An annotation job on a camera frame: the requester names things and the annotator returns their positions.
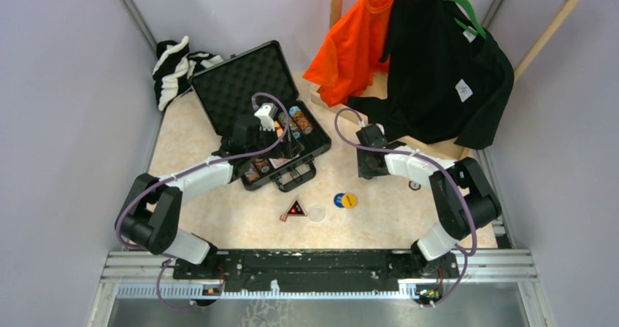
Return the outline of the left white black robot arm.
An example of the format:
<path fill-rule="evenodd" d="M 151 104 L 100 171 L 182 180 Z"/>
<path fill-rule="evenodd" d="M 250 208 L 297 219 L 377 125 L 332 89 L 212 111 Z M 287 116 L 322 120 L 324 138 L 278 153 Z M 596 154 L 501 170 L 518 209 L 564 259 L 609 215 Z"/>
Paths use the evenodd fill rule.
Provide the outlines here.
<path fill-rule="evenodd" d="M 252 103 L 253 113 L 239 117 L 231 137 L 202 162 L 161 177 L 144 173 L 135 179 L 114 224 L 122 246 L 187 261 L 202 279 L 217 273 L 217 247 L 180 229 L 181 209 L 197 196 L 239 179 L 254 158 L 272 158 L 285 146 L 291 127 L 284 122 L 282 133 L 277 133 L 277 116 L 290 115 L 279 99 L 266 97 L 267 103 Z"/>

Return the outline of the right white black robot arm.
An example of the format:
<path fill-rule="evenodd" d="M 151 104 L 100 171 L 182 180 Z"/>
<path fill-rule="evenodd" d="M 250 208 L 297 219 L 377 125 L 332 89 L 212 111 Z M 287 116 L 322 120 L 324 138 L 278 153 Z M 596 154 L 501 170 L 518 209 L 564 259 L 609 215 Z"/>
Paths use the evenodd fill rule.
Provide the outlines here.
<path fill-rule="evenodd" d="M 436 158 L 402 142 L 390 143 L 377 125 L 360 128 L 356 136 L 360 177 L 404 177 L 432 192 L 438 221 L 412 245 L 411 267 L 417 276 L 430 277 L 439 258 L 501 216 L 499 199 L 473 158 Z"/>

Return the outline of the orange boxed card deck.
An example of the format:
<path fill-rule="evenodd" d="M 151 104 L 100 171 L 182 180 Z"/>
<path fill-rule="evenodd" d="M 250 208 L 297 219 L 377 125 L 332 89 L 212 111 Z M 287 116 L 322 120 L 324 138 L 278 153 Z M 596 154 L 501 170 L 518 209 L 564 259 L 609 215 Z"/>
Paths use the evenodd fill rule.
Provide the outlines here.
<path fill-rule="evenodd" d="M 284 135 L 284 128 L 277 121 L 274 122 L 274 126 L 275 126 L 275 131 L 276 131 L 277 137 L 283 136 Z"/>

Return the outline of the orange black 100 chip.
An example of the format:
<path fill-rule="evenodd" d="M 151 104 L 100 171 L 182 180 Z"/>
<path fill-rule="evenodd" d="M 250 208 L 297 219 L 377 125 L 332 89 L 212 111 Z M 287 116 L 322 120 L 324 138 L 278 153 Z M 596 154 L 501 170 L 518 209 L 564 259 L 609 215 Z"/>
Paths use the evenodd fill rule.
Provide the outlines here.
<path fill-rule="evenodd" d="M 421 185 L 417 182 L 410 181 L 408 184 L 409 188 L 412 191 L 419 191 L 421 189 Z"/>

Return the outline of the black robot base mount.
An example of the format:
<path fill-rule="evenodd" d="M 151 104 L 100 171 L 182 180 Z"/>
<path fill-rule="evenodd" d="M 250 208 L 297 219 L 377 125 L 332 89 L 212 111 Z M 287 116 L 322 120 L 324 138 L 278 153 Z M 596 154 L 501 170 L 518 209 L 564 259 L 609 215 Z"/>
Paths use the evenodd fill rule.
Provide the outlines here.
<path fill-rule="evenodd" d="M 283 293 L 394 292 L 399 280 L 455 279 L 456 256 L 420 262 L 410 250 L 223 250 L 196 265 L 182 259 L 176 280 L 215 280 L 224 291 Z"/>

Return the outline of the black poker set case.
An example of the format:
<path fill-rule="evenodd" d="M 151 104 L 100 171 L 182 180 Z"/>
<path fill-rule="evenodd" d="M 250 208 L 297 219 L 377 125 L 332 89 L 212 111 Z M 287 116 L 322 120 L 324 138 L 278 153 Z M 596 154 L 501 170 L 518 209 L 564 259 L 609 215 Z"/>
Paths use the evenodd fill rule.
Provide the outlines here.
<path fill-rule="evenodd" d="M 289 163 L 277 169 L 269 162 L 269 173 L 259 172 L 261 178 L 253 183 L 249 183 L 244 175 L 241 175 L 240 180 L 246 190 L 255 191 L 269 182 L 274 182 L 280 191 L 289 192 L 316 175 L 313 161 L 330 149 L 331 138 L 300 99 L 299 90 L 278 41 L 272 40 L 195 74 L 191 85 L 215 133 L 221 138 L 231 136 L 233 125 L 241 115 L 253 112 L 251 98 L 258 92 L 278 98 L 287 111 L 292 106 L 300 106 L 313 125 L 311 134 L 301 133 L 298 139 L 304 146 L 300 156 L 290 159 Z M 250 166 L 255 167 L 255 159 L 257 158 L 253 156 L 247 162 L 247 170 Z"/>

